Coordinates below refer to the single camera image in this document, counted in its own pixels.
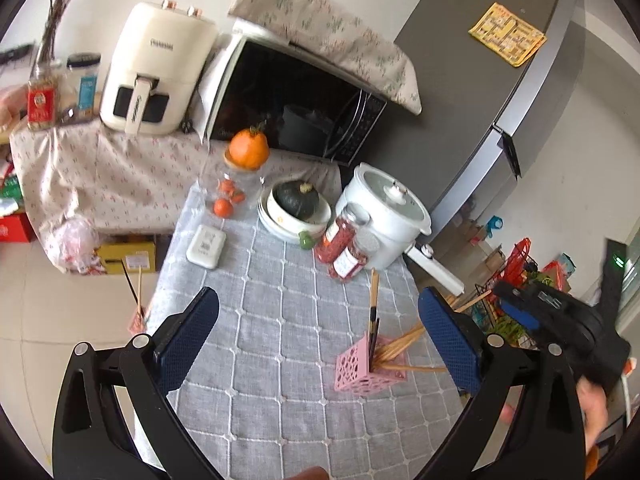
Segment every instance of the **yellow box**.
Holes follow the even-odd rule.
[[[154,237],[136,237],[135,241],[119,241],[104,243],[98,248],[97,254],[107,271],[107,274],[124,274],[122,264],[127,272],[137,273],[156,272],[156,244]]]

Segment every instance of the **red label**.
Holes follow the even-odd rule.
[[[29,90],[27,118],[30,123],[48,123],[53,120],[53,97],[53,86]]]

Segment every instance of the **gray checkered tablecloth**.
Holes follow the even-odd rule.
[[[215,270],[185,259],[201,223],[227,235]],[[367,273],[345,285],[332,280],[312,252],[270,235],[255,211],[226,221],[207,212],[194,186],[162,267],[149,333],[203,285],[218,293],[220,317],[169,400],[226,478],[277,480],[315,465],[332,478],[413,478],[462,410],[447,373],[409,373],[407,382],[366,398],[335,392],[336,356],[366,330]],[[381,272],[380,333],[409,330],[417,296],[401,259]],[[412,346],[409,361],[442,363],[428,336]],[[159,465],[137,420],[135,443]]]

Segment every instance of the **jar label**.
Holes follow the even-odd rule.
[[[349,252],[349,248],[342,251],[334,261],[336,274],[341,278],[346,278],[353,269],[360,265],[360,262]]]
[[[339,230],[340,228],[338,227],[338,224],[334,220],[334,222],[332,222],[332,224],[324,232],[324,236],[322,237],[322,244],[324,246],[329,245],[331,241],[335,238],[335,235],[338,234]]]
[[[95,86],[98,76],[87,75],[80,78],[78,91],[78,110],[91,110],[94,107]]]
[[[30,123],[48,123],[54,120],[53,86],[29,91],[27,99],[27,119]]]

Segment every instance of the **microwave handle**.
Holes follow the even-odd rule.
[[[351,103],[356,98],[356,96],[358,97],[358,104],[356,105],[356,109],[355,109],[355,111],[353,113],[353,117],[351,118],[351,122],[349,123],[349,126],[344,131],[344,133],[342,134],[340,139],[338,139],[336,142],[334,142],[331,146],[327,145],[327,148],[324,150],[324,155],[323,156],[325,156],[325,157],[332,156],[338,150],[338,148],[340,148],[340,146],[344,142],[349,140],[351,138],[351,136],[353,135],[353,127],[360,122],[360,119],[362,118],[362,115],[364,113],[364,107],[365,107],[366,99],[364,99],[364,91],[363,90],[360,90],[357,94],[354,94],[353,97],[351,99],[349,99],[347,104],[344,106],[344,108],[342,109],[342,111],[338,115],[338,118],[335,121],[334,129],[332,130],[331,135],[329,135],[329,141],[328,142],[331,142],[331,140],[334,138],[335,134],[338,132],[338,126],[340,125],[340,120],[342,119],[342,117],[346,113],[346,111],[350,108]]]

